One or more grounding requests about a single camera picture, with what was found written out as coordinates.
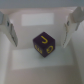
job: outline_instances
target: cube face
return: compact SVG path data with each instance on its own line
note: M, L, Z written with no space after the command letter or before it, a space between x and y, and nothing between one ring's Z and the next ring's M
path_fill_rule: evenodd
M43 32L33 39L35 49L46 57L55 49L55 39Z

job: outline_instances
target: purple cube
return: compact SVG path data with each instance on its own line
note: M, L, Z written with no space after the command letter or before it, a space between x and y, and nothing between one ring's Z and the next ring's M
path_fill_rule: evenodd
M35 49L43 56L46 57L55 50L55 39L43 32L33 39Z

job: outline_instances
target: yellow marking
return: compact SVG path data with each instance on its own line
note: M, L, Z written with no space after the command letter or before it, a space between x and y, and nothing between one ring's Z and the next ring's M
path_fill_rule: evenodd
M38 50L38 51L42 54L42 50L39 49L39 48L37 47L37 45L35 45L35 48L36 48L36 50Z
M41 36L41 37L45 40L45 42L44 42L44 41L42 41L42 43L43 43L43 44L48 43L48 40L47 40L44 36Z
M46 49L47 53L51 53L53 51L53 46L49 46L47 49Z

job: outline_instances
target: dark purple die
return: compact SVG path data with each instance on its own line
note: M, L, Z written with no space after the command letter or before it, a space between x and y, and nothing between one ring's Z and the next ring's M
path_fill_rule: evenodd
M43 32L33 39L35 49L43 56L48 56L55 50L55 39Z

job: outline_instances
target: yellow number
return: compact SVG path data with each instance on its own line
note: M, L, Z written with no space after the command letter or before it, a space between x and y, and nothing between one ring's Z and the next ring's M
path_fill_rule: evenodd
M44 41L42 41L42 43L43 43L43 44L48 43L48 40L47 40L44 36L41 36L41 37L45 40L45 42L44 42Z
M37 45L35 45L35 48L36 48L36 50L38 50L38 51L42 54L42 50L39 49L39 48L37 47Z
M47 53L51 53L53 51L53 46L49 46L47 49L46 49Z

